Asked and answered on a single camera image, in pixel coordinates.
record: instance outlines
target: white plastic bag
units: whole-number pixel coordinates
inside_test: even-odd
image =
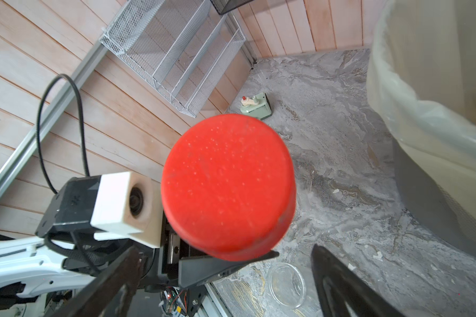
[[[393,0],[375,29],[368,103],[476,219],[476,0]]]

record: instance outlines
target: white wire shelf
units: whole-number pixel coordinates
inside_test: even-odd
[[[240,28],[229,32],[226,17],[209,0],[130,0],[100,42],[196,117],[245,42]]]

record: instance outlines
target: red cap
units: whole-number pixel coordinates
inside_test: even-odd
[[[277,133],[244,115],[190,128],[171,150],[161,182],[173,229],[191,246],[228,261],[270,251],[294,216],[291,156]]]

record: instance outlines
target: green pencil sharpener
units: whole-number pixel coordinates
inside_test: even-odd
[[[272,115],[272,109],[269,107],[267,95],[262,92],[252,98],[243,96],[241,98],[241,113],[260,120],[266,119]]]

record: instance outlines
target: wooden plank wall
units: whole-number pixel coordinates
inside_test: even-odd
[[[257,57],[369,46],[386,0],[254,0],[233,11]]]
[[[75,70],[123,4],[125,0],[0,0],[0,168],[32,129],[46,85],[57,73]],[[175,142],[191,126],[223,113],[249,71],[239,52],[201,113],[191,118],[107,54],[81,89],[90,173],[132,170],[160,181]],[[43,141],[46,169],[57,189],[83,175],[79,142],[72,104]],[[52,195],[34,154],[0,200],[0,233],[32,235]]]

